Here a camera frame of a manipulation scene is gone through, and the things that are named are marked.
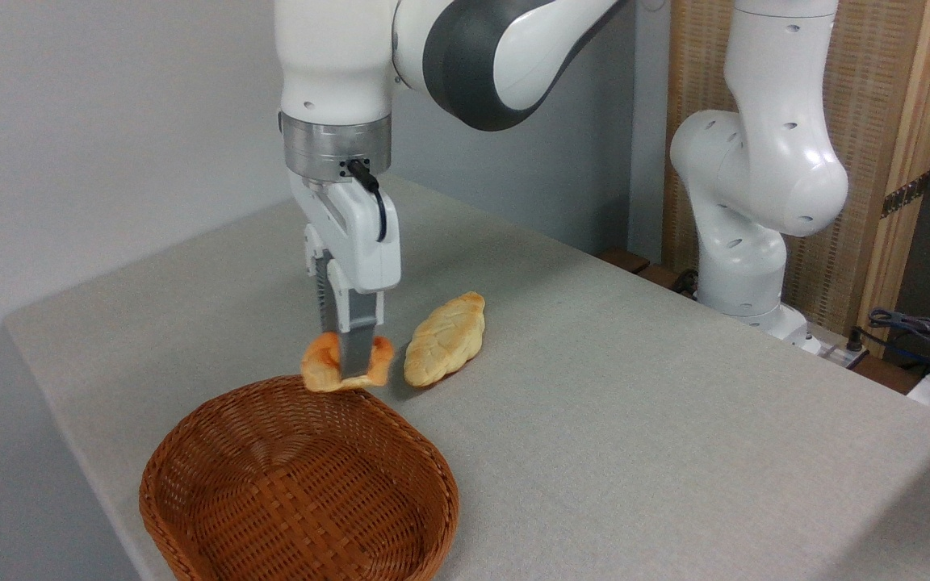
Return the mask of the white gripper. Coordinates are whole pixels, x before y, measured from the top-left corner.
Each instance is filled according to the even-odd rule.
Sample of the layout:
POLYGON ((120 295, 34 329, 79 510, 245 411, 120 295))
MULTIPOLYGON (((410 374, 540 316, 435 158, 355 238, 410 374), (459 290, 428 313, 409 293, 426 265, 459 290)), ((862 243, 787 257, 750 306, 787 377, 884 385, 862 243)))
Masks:
POLYGON ((390 196, 376 198, 357 180, 288 177, 308 224, 305 257, 321 330, 338 336, 341 378, 358 378, 368 371, 375 330, 383 324, 384 291, 401 280, 397 210, 390 196))

